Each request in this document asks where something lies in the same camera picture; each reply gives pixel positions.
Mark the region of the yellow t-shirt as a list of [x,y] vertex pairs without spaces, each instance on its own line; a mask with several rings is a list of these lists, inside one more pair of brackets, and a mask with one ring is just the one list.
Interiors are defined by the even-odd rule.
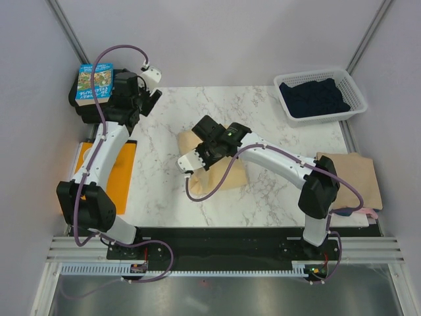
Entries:
[[[180,132],[177,136],[178,148],[182,155],[195,149],[202,141],[191,130]],[[209,194],[216,185],[222,180],[231,158],[225,157],[210,167],[208,171],[199,169],[195,171],[189,180],[189,192],[195,196],[203,196]],[[241,160],[237,159],[220,190],[231,190],[240,188],[248,184],[246,170]]]

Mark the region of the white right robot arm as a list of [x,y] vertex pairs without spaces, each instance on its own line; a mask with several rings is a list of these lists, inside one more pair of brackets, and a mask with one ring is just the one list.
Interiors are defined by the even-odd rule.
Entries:
[[266,142],[250,128],[232,123],[229,127],[204,116],[192,129],[201,143],[183,158],[184,172],[210,168],[225,157],[240,158],[254,163],[288,180],[301,191],[299,209],[305,214],[305,228],[301,251],[309,259],[316,259],[325,251],[328,212],[336,199],[339,182],[334,164],[328,158],[319,161],[292,154]]

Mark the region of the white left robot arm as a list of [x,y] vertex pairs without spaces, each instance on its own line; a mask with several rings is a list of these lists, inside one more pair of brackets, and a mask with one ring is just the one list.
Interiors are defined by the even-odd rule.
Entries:
[[80,231],[122,244],[130,259],[144,252],[144,243],[136,238],[136,227],[121,219],[107,184],[121,149],[129,140],[140,117],[147,117],[162,92],[157,89],[162,73],[155,67],[143,68],[141,74],[118,69],[112,76],[113,89],[107,102],[77,108],[82,120],[98,125],[97,135],[82,166],[68,182],[57,186],[57,197],[65,222],[73,228],[78,246]]

